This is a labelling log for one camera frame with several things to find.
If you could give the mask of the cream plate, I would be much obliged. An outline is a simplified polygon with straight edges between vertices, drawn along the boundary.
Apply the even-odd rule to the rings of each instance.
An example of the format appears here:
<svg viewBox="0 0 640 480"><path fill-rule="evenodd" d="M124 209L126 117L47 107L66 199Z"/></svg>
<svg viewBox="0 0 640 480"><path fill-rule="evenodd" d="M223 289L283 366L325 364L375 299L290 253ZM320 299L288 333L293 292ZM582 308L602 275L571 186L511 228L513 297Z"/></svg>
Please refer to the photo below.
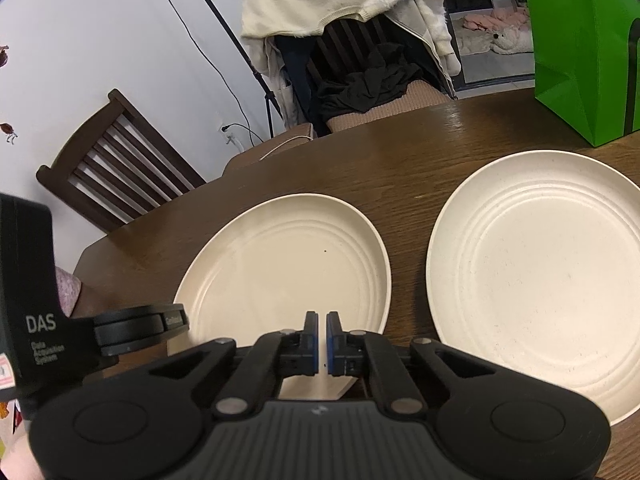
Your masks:
<svg viewBox="0 0 640 480"><path fill-rule="evenodd" d="M167 350L219 337L251 346L298 330L309 311L337 312L344 330L383 333L391 299L390 258L362 212L332 196L285 195L244 211L196 255L175 296L190 328Z"/></svg>
<svg viewBox="0 0 640 480"><path fill-rule="evenodd" d="M425 287L450 347L582 394L618 424L639 408L639 189L597 159L499 158L449 196Z"/></svg>

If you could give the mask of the dark wooden slatted chair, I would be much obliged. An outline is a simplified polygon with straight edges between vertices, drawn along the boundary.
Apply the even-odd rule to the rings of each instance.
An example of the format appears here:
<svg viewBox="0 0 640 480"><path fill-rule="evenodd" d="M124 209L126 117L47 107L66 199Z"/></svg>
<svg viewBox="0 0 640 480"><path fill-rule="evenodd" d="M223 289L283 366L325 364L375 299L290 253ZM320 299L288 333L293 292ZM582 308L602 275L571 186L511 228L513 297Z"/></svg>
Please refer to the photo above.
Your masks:
<svg viewBox="0 0 640 480"><path fill-rule="evenodd" d="M205 179L117 89L67 140L37 181L111 233L205 184Z"/></svg>

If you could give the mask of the black light stand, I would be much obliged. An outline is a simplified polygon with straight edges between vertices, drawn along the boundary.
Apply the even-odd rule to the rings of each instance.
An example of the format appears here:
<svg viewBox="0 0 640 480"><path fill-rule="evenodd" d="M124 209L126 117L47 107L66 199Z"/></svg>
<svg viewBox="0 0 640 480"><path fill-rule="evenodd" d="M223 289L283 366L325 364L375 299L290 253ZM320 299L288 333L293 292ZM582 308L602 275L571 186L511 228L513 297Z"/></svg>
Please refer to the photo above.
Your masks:
<svg viewBox="0 0 640 480"><path fill-rule="evenodd" d="M235 35L232 28L229 26L229 24L224 19L220 11L217 9L216 4L213 2L213 0L204 0L204 2L206 3L206 6L208 6L209 11L214 14L214 17L218 21L219 25L227 34L232 44L234 45L235 49L239 52L239 55L241 55L241 58L247 65L248 69L250 70L250 72L258 82L258 84L260 85L260 88L262 88L262 93L264 94L265 104L266 104L266 115L268 120L270 138L273 139L274 125L273 125L272 112L276 112L280 117L283 117L282 112L280 110L279 103L276 99L276 96L274 95L273 91L269 88L262 74L258 72L257 68L254 66L254 64L250 60L250 57L248 56L248 53L245 51L242 44L240 43L239 38Z"/></svg>

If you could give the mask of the chair draped with clothes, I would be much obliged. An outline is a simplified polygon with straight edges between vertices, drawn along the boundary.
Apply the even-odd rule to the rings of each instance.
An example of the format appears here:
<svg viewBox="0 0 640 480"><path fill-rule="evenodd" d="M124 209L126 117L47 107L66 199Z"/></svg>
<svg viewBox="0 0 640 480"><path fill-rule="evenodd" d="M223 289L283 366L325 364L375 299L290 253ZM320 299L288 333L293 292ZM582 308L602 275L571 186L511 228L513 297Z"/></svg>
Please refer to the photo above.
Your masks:
<svg viewBox="0 0 640 480"><path fill-rule="evenodd" d="M320 36L277 36L272 40L280 81L280 107L289 126L309 122L320 136L330 121L359 117L393 103L418 82L437 102L454 96L427 44L386 16L365 23L342 18Z"/></svg>

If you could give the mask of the white plush toy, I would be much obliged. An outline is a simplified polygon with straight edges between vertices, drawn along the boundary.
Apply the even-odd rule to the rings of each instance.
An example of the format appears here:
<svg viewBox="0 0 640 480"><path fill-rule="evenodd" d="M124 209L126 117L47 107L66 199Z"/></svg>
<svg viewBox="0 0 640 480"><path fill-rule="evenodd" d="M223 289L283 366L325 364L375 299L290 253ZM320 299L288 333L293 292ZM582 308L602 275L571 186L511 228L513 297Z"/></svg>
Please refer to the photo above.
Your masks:
<svg viewBox="0 0 640 480"><path fill-rule="evenodd" d="M508 26L492 37L490 50L501 55L533 53L533 35L529 28Z"/></svg>

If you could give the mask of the cream white jacket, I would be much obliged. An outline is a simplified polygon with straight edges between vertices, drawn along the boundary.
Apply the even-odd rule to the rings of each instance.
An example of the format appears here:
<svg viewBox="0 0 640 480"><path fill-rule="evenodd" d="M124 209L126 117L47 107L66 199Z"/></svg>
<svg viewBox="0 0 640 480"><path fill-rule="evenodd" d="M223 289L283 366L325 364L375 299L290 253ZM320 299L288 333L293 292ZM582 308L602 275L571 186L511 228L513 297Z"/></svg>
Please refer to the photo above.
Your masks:
<svg viewBox="0 0 640 480"><path fill-rule="evenodd" d="M285 80L283 54L274 38L320 36L326 25L341 18L367 23L379 15L422 41L445 91L454 98L452 78L460 74L461 64L452 46L445 0L244 0L241 38L253 65L269 80L285 127L301 124L303 110Z"/></svg>

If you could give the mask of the green paper shopping bag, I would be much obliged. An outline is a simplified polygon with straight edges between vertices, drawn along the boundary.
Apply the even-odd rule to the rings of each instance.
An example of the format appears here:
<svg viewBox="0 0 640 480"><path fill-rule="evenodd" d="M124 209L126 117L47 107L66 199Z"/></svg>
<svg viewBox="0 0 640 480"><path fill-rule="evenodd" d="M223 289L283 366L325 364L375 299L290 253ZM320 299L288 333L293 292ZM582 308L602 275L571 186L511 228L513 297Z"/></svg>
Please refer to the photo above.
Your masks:
<svg viewBox="0 0 640 480"><path fill-rule="evenodd" d="M639 130L639 0L527 0L536 99L593 146Z"/></svg>

